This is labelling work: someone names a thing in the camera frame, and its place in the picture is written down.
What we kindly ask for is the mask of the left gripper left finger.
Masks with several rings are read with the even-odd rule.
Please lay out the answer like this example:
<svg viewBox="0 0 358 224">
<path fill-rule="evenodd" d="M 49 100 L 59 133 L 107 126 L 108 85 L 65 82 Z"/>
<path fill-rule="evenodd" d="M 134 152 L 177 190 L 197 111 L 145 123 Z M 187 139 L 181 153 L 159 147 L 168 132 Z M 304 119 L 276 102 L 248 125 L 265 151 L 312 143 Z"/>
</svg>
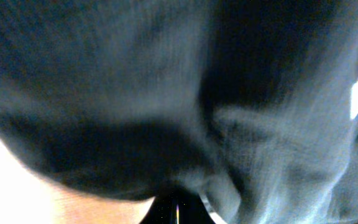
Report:
<svg viewBox="0 0 358 224">
<path fill-rule="evenodd" d="M 157 197 L 140 224 L 177 224 L 177 192 Z"/>
</svg>

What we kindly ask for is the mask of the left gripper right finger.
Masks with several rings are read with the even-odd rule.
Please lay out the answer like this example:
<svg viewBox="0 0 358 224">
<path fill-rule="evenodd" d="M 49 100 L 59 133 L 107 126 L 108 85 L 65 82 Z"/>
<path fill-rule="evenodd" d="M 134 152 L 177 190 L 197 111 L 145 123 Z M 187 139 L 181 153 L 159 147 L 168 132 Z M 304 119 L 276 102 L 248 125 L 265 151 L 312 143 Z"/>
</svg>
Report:
<svg viewBox="0 0 358 224">
<path fill-rule="evenodd" d="M 179 224 L 214 224 L 200 197 L 186 191 L 178 191 Z"/>
</svg>

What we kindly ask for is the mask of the dark green Nike t-shirt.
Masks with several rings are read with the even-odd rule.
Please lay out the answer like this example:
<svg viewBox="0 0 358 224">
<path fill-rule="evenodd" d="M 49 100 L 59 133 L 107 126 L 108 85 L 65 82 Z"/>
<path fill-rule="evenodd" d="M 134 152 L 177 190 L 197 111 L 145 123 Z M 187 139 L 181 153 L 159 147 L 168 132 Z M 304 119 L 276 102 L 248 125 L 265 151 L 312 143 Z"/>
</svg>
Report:
<svg viewBox="0 0 358 224">
<path fill-rule="evenodd" d="M 120 200 L 357 223 L 358 1 L 0 1 L 0 138 Z"/>
</svg>

